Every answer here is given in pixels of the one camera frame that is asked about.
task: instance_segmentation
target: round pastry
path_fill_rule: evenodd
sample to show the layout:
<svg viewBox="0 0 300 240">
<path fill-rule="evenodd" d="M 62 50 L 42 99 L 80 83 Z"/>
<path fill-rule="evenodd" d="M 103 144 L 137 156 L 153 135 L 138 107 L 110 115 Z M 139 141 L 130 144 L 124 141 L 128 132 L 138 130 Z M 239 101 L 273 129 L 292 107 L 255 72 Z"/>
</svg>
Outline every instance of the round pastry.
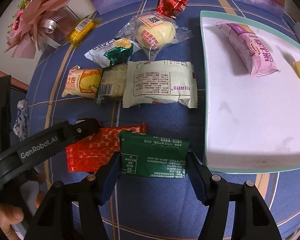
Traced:
<svg viewBox="0 0 300 240">
<path fill-rule="evenodd" d="M 158 49 L 173 41 L 176 36 L 176 29 L 171 22 L 165 22 L 153 28 L 149 28 L 147 25 L 143 24 L 138 28 L 137 40 L 147 49 L 150 49 L 151 45 L 143 39 L 144 33 L 142 32 L 146 32 L 146 34 L 149 33 L 156 39 Z"/>
</svg>

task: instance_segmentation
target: human hand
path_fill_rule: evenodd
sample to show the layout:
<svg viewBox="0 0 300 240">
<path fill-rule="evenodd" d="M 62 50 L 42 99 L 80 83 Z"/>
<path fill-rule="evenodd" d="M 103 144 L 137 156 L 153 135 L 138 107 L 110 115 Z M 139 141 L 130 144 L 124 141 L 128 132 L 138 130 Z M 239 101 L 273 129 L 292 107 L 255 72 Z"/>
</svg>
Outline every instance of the human hand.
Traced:
<svg viewBox="0 0 300 240">
<path fill-rule="evenodd" d="M 46 176 L 39 173 L 36 180 L 39 184 L 42 184 L 46 179 Z M 35 206 L 38 208 L 44 199 L 44 192 L 39 192 L 37 195 Z M 24 218 L 23 211 L 19 207 L 0 203 L 0 228 L 5 233 L 9 240 L 20 240 L 11 225 L 20 223 Z"/>
</svg>

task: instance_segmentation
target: flower bouquet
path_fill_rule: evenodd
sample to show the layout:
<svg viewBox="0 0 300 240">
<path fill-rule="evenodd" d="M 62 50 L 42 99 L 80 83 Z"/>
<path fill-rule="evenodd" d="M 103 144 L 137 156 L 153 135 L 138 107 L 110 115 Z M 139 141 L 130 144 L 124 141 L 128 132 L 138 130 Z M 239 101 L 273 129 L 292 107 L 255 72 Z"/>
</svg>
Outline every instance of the flower bouquet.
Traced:
<svg viewBox="0 0 300 240">
<path fill-rule="evenodd" d="M 34 58 L 37 43 L 43 51 L 47 45 L 57 48 L 69 34 L 77 19 L 65 6 L 70 0 L 23 0 L 8 26 L 5 52 L 15 47 L 12 57 Z"/>
</svg>

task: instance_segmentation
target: red logo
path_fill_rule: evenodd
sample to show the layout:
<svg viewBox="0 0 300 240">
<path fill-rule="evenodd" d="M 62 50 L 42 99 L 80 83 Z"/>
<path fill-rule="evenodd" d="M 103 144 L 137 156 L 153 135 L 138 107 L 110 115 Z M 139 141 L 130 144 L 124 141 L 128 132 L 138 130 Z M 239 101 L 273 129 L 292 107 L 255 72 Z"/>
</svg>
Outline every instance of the red logo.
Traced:
<svg viewBox="0 0 300 240">
<path fill-rule="evenodd" d="M 259 48 L 256 46 L 256 44 L 250 43 L 250 45 L 258 55 L 261 55 L 261 52 L 260 52 Z"/>
</svg>

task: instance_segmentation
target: blue tablecloth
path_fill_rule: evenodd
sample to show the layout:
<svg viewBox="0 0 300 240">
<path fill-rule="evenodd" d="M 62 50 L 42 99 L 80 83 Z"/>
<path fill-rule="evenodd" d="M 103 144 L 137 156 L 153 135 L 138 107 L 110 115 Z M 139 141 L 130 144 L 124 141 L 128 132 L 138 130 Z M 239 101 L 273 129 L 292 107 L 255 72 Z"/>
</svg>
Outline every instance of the blue tablecloth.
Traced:
<svg viewBox="0 0 300 240">
<path fill-rule="evenodd" d="M 122 109 L 121 102 L 97 105 L 86 98 L 61 97 L 70 68 L 75 65 L 82 68 L 96 66 L 84 57 L 85 52 L 112 39 L 132 16 L 154 9 L 156 5 L 157 0 L 148 0 L 104 14 L 101 16 L 102 24 L 76 50 L 66 44 L 52 55 L 42 57 L 27 94 L 29 135 L 64 120 L 74 123 L 77 119 L 86 117 L 98 119 L 105 127 L 137 125 L 146 121 L 149 134 L 188 139 L 194 153 L 202 158 L 205 85 L 200 11 L 235 13 L 267 24 L 297 40 L 292 31 L 294 22 L 286 14 L 283 19 L 279 19 L 255 7 L 231 0 L 189 0 L 177 23 L 192 30 L 194 37 L 163 50 L 156 60 L 193 63 L 199 90 L 197 109 L 188 109 L 178 103 Z M 130 60 L 145 59 L 144 52 L 139 51 Z M 85 172 L 68 172 L 64 151 L 40 164 L 38 170 L 46 173 L 48 185 L 56 180 L 72 183 L 87 176 Z M 256 181 L 256 186 L 270 207 L 283 238 L 300 226 L 300 170 L 222 176 L 235 183 Z M 196 199 L 188 176 L 185 179 L 155 179 L 121 175 L 111 200 L 100 210 L 110 239 L 197 239 L 207 212 L 207 208 Z M 231 237 L 233 215 L 234 204 L 231 203 L 225 239 Z M 79 211 L 75 203 L 74 220 L 80 231 Z"/>
</svg>

